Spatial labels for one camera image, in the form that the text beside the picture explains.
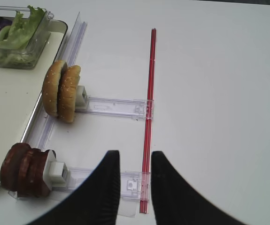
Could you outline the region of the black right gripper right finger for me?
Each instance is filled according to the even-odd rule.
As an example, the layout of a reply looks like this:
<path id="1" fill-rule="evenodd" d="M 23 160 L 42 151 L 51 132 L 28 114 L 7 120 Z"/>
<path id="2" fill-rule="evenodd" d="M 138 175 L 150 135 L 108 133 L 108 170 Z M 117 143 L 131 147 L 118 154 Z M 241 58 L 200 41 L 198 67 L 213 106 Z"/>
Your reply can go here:
<path id="1" fill-rule="evenodd" d="M 199 194 L 162 151 L 151 155 L 151 197 L 158 225 L 242 225 Z"/>

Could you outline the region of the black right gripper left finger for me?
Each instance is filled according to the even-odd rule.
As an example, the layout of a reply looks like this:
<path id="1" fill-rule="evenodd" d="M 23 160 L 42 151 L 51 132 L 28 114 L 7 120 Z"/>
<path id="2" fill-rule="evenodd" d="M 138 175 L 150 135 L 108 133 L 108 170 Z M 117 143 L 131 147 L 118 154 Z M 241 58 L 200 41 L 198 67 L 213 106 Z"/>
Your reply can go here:
<path id="1" fill-rule="evenodd" d="M 72 194 L 29 224 L 115 225 L 120 195 L 120 154 L 109 150 Z"/>

